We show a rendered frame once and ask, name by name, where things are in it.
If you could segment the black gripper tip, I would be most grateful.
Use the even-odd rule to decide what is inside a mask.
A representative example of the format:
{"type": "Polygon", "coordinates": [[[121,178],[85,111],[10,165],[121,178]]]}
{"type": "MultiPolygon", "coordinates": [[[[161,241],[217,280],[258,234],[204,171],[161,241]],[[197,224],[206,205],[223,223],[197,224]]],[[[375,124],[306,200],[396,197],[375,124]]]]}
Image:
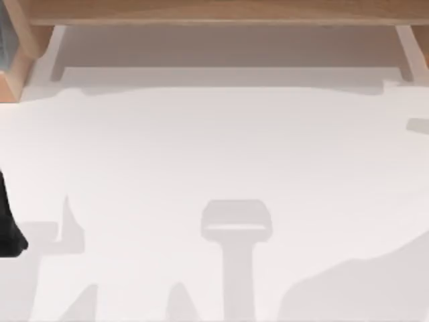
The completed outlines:
{"type": "Polygon", "coordinates": [[[0,171],[0,258],[16,258],[29,243],[13,218],[3,173],[0,171]]]}

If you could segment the wooden cupboard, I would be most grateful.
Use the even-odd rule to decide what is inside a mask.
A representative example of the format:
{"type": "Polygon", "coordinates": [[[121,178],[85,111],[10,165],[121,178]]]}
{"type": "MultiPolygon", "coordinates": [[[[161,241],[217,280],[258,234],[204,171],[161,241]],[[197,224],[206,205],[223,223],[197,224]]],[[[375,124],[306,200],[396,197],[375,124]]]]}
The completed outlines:
{"type": "Polygon", "coordinates": [[[53,73],[119,68],[381,68],[408,27],[429,68],[429,0],[30,0],[36,31],[65,27],[53,73]]]}

